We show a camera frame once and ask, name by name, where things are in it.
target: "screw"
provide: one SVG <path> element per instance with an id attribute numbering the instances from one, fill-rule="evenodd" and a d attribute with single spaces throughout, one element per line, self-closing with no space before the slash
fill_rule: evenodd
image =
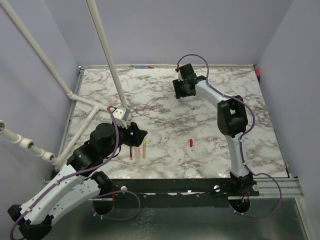
<path id="1" fill-rule="evenodd" d="M 28 145 L 28 149 L 29 149 L 29 150 L 32 149 L 32 148 L 34 147 L 34 145 L 35 145 L 35 144 L 34 144 L 33 142 L 30 142 L 29 145 Z"/>
<path id="2" fill-rule="evenodd" d="M 258 192 L 259 191 L 259 186 L 257 184 L 252 186 L 253 191 Z"/>
<path id="3" fill-rule="evenodd" d="M 122 187 L 120 188 L 120 190 L 123 191 L 123 192 L 126 192 L 126 191 L 128 191 L 128 188 L 127 188 L 126 186 L 122 186 Z"/>
<path id="4" fill-rule="evenodd" d="M 4 122 L 0 122 L 0 132 L 5 129 L 6 125 Z"/>
<path id="5" fill-rule="evenodd" d="M 221 187 L 219 185 L 214 185 L 213 190 L 218 193 L 221 191 Z"/>

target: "marble tabletop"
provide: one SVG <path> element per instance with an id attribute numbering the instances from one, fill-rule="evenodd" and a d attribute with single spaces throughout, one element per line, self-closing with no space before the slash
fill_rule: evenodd
<path id="1" fill-rule="evenodd" d="M 197 75 L 206 75 L 205 68 L 196 68 Z M 217 126 L 217 109 L 198 96 L 183 98 L 195 109 L 175 98 L 172 81 L 174 68 L 118 69 L 132 121 L 147 130 L 146 158 L 130 160 L 128 146 L 100 168 L 110 178 L 227 178 L 231 170 L 230 154 L 225 137 Z M 283 158 L 265 105 L 255 72 L 251 68 L 210 68 L 209 80 L 222 91 L 241 95 L 255 112 L 256 126 L 246 136 L 248 165 L 254 173 L 287 177 Z M 109 69 L 86 69 L 79 90 L 81 97 L 120 106 Z M 91 107 L 76 103 L 68 143 Z M 249 125 L 252 122 L 247 112 Z M 107 112 L 99 111 L 71 151 L 89 139 L 90 133 L 103 122 L 111 122 Z"/>

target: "white pvc pipe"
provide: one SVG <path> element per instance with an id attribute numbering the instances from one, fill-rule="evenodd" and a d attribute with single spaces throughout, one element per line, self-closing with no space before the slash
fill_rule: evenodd
<path id="1" fill-rule="evenodd" d="M 96 101 L 92 101 L 92 100 L 83 98 L 83 97 L 78 96 L 78 95 L 76 95 L 76 94 L 72 94 L 72 95 L 70 96 L 70 98 L 71 98 L 72 100 L 79 101 L 79 102 L 84 103 L 84 104 L 88 104 L 88 105 L 90 105 L 90 106 L 92 106 L 92 107 L 99 107 L 99 110 L 107 111 L 107 106 L 104 106 L 104 105 L 102 105 L 102 104 L 99 103 L 99 102 L 96 102 Z"/>
<path id="2" fill-rule="evenodd" d="M 10 142 L 14 143 L 19 140 L 19 136 L 14 132 L 10 131 L 6 128 L 6 124 L 4 121 L 0 120 L 0 136 L 8 139 Z"/>
<path id="3" fill-rule="evenodd" d="M 34 153 L 37 157 L 42 158 L 45 161 L 52 163 L 53 165 L 56 164 L 56 160 L 54 160 L 55 155 L 52 152 L 45 151 L 37 146 L 35 146 L 35 142 L 31 139 L 25 138 L 19 134 L 15 134 L 14 132 L 10 131 L 6 127 L 6 123 L 0 120 L 0 136 L 11 141 L 13 144 L 17 144 L 20 148 L 29 150 L 30 152 Z"/>
<path id="4" fill-rule="evenodd" d="M 95 114 L 99 111 L 99 106 L 95 106 L 88 117 L 84 120 L 84 123 L 81 125 L 79 130 L 75 133 L 69 144 L 65 147 L 65 149 L 62 151 L 60 156 L 58 157 L 59 163 L 63 163 L 68 155 L 68 153 L 71 151 L 72 147 L 76 144 L 77 140 L 80 138 L 82 133 L 85 131 L 87 126 L 89 125 L 90 121 L 94 118 Z"/>
<path id="5" fill-rule="evenodd" d="M 120 83 L 120 79 L 119 79 L 119 76 L 117 73 L 114 58 L 112 57 L 112 54 L 111 54 L 111 50 L 109 47 L 107 36 L 106 36 L 105 30 L 104 30 L 104 26 L 102 24 L 99 12 L 98 12 L 96 2 L 95 2 L 95 0 L 86 0 L 86 4 L 89 8 L 89 12 L 91 14 L 96 32 L 98 33 L 98 37 L 100 39 L 106 61 L 108 62 L 108 66 L 109 66 L 109 69 L 110 69 L 110 72 L 111 72 L 111 75 L 112 75 L 112 78 L 114 81 L 115 88 L 116 88 L 116 90 L 119 94 L 119 97 L 120 97 L 120 101 L 122 103 L 122 106 L 127 109 L 128 108 L 127 101 L 126 101 L 124 91 L 123 91 L 121 83 Z"/>
<path id="6" fill-rule="evenodd" d="M 9 2 L 7 0 L 0 0 L 0 4 L 4 8 L 4 10 L 9 14 L 13 22 L 16 24 L 16 26 L 20 29 L 20 31 L 23 33 L 25 38 L 28 40 L 28 42 L 31 44 L 33 49 L 36 51 L 36 53 L 39 55 L 39 57 L 42 59 L 44 64 L 47 66 L 47 68 L 51 71 L 51 73 L 54 75 L 56 80 L 59 82 L 61 87 L 64 89 L 66 95 L 69 97 L 72 94 L 72 91 L 68 88 L 65 81 L 62 79 L 54 65 L 51 63 L 49 58 L 46 56 L 45 52 L 41 49 L 37 41 L 34 39 L 34 37 L 31 35 L 25 24 L 21 21 L 15 10 L 11 7 Z"/>

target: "lavender wall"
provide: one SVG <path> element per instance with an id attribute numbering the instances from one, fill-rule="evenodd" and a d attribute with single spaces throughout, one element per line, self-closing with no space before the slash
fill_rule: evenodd
<path id="1" fill-rule="evenodd" d="M 45 0 L 79 65 L 106 59 L 85 0 Z M 292 0 L 96 0 L 116 64 L 256 64 Z M 194 58 L 193 62 L 201 63 Z"/>
<path id="2" fill-rule="evenodd" d="M 10 4 L 74 89 L 79 69 L 43 0 Z M 0 119 L 12 131 L 57 154 L 71 102 L 1 6 L 0 33 Z M 7 209 L 34 196 L 52 169 L 0 137 L 0 239 L 9 239 L 13 225 Z"/>
<path id="3" fill-rule="evenodd" d="M 258 64 L 284 159 L 320 239 L 320 1 L 294 0 Z"/>

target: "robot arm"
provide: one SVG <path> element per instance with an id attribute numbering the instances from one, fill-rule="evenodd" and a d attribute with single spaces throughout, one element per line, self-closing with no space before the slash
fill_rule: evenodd
<path id="1" fill-rule="evenodd" d="M 240 135 L 246 131 L 248 118 L 245 107 L 233 99 L 224 97 L 208 87 L 204 76 L 197 76 L 191 64 L 181 66 L 178 79 L 173 81 L 175 98 L 185 98 L 188 96 L 201 96 L 217 108 L 217 124 L 220 132 L 225 135 L 228 143 L 231 158 L 231 178 L 236 179 L 239 184 L 243 184 L 244 179 L 251 179 L 252 176 L 242 162 L 240 152 Z M 244 144 L 242 152 L 247 161 Z"/>
<path id="2" fill-rule="evenodd" d="M 126 124 L 126 110 L 117 108 L 113 111 L 119 133 L 120 147 L 140 146 L 147 132 L 140 130 L 137 124 Z M 74 175 L 64 181 L 61 178 L 76 172 L 94 168 L 103 163 L 115 149 L 116 131 L 110 123 L 101 123 L 90 134 L 90 139 L 77 148 L 59 173 L 36 196 L 22 205 L 13 205 L 8 209 L 11 218 L 16 222 L 23 213 L 28 212 L 18 223 L 19 230 L 26 240 L 41 240 L 65 214 L 84 201 L 101 194 L 112 192 L 112 181 L 102 171 L 93 171 Z M 49 194 L 49 188 L 56 185 Z M 30 209 L 41 195 L 41 200 Z"/>

